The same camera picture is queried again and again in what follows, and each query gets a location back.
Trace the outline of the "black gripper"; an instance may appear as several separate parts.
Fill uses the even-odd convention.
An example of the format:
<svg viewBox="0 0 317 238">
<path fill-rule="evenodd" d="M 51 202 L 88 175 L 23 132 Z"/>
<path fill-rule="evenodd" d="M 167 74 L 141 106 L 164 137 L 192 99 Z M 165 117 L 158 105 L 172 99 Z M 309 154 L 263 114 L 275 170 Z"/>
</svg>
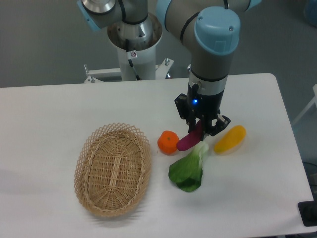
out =
<svg viewBox="0 0 317 238">
<path fill-rule="evenodd" d="M 196 120 L 201 120 L 203 133 L 215 136 L 225 130 L 231 119 L 220 115 L 223 91 L 215 95 L 203 95 L 198 92 L 200 86 L 188 86 L 187 94 L 180 94 L 174 101 L 179 115 L 188 125 L 188 133 L 196 128 Z"/>
</svg>

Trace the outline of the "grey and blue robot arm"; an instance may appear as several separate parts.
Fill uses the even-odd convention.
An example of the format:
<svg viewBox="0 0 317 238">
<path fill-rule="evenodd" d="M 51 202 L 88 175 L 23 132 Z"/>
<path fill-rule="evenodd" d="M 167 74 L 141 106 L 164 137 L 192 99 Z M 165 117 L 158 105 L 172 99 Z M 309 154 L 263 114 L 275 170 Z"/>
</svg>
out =
<svg viewBox="0 0 317 238">
<path fill-rule="evenodd" d="M 175 99 L 189 133 L 204 140 L 223 131 L 230 119 L 220 104 L 239 43 L 238 13 L 256 0 L 159 0 L 155 14 L 145 0 L 79 0 L 77 5 L 93 30 L 107 29 L 117 48 L 124 81 L 155 77 L 155 47 L 163 30 L 190 53 L 188 91 Z"/>
</svg>

